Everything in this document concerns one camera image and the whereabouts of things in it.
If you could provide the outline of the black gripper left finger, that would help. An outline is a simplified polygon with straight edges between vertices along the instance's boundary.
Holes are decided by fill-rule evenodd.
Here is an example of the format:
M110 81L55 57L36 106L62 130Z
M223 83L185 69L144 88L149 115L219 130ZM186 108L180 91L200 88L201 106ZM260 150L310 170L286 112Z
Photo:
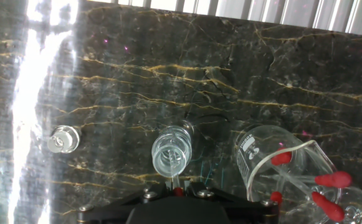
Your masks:
M77 212L77 223L126 223L137 205L143 205L170 196L166 184L153 184L129 196L104 206L86 204Z

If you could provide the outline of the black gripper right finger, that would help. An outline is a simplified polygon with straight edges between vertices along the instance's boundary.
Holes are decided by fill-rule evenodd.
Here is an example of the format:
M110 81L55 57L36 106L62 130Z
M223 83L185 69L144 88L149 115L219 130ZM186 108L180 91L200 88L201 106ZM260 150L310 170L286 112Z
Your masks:
M208 209L208 217L215 221L219 220L215 215L227 218L229 223L278 224L280 220L279 205L270 200L251 202L223 190L206 187L202 182L191 182L186 188L186 195L211 202L214 208Z

